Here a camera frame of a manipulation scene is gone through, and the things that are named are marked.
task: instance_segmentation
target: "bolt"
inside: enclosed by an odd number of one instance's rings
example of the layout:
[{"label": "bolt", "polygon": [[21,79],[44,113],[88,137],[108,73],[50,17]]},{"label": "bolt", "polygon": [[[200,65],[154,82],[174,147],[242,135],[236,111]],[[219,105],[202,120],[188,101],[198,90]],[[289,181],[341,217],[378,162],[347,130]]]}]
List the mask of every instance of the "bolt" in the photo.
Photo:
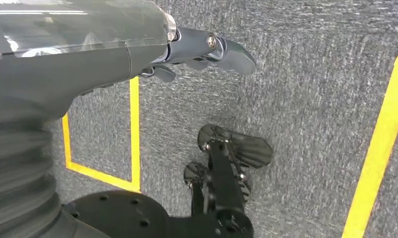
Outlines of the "bolt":
[{"label": "bolt", "polygon": [[247,178],[247,176],[245,175],[244,172],[241,172],[241,173],[239,174],[239,179],[240,179],[241,181],[244,181],[246,178]]},{"label": "bolt", "polygon": [[207,43],[208,43],[208,46],[209,46],[211,49],[216,49],[216,44],[217,44],[217,42],[216,42],[216,37],[215,37],[213,34],[210,34],[210,35],[208,36]]},{"label": "bolt", "polygon": [[210,149],[211,149],[211,146],[210,146],[208,143],[205,143],[205,144],[203,145],[203,148],[205,148],[205,150],[210,150]]}]

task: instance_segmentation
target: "black plastic part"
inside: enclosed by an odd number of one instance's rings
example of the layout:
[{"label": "black plastic part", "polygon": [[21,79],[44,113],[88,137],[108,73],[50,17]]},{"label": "black plastic part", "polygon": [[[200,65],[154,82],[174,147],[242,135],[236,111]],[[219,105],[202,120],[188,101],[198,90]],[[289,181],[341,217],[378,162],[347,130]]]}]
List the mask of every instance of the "black plastic part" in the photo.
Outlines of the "black plastic part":
[{"label": "black plastic part", "polygon": [[64,209],[112,238],[159,238],[169,216],[155,200],[129,191],[105,191],[74,200]]},{"label": "black plastic part", "polygon": [[43,127],[63,116],[76,96],[127,80],[130,64],[125,48],[1,57],[0,238],[108,238],[61,211],[45,150],[51,135]]},{"label": "black plastic part", "polygon": [[190,28],[178,27],[179,38],[170,43],[169,58],[165,63],[180,63],[212,53],[207,43],[211,34]]},{"label": "black plastic part", "polygon": [[273,149],[263,138],[207,124],[200,129],[197,136],[199,149],[206,151],[204,146],[212,140],[227,142],[233,153],[233,159],[238,160],[243,167],[258,169],[267,166],[273,158]]}]

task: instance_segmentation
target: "yellow floor marking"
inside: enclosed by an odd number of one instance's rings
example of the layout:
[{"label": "yellow floor marking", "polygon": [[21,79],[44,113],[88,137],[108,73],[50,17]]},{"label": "yellow floor marking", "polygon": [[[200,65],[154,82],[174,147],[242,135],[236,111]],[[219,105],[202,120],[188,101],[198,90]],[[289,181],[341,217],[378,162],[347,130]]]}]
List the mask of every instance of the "yellow floor marking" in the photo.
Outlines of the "yellow floor marking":
[{"label": "yellow floor marking", "polygon": [[398,57],[362,167],[342,238],[362,238],[398,134]]},{"label": "yellow floor marking", "polygon": [[88,168],[72,161],[70,148],[69,119],[66,115],[61,119],[63,127],[64,156],[66,168],[94,179],[109,183],[121,189],[140,193],[140,136],[139,136],[139,78],[130,80],[130,137],[131,137],[131,176],[126,181]]},{"label": "yellow floor marking", "polygon": [[132,184],[140,191],[139,77],[130,80],[130,143]]}]

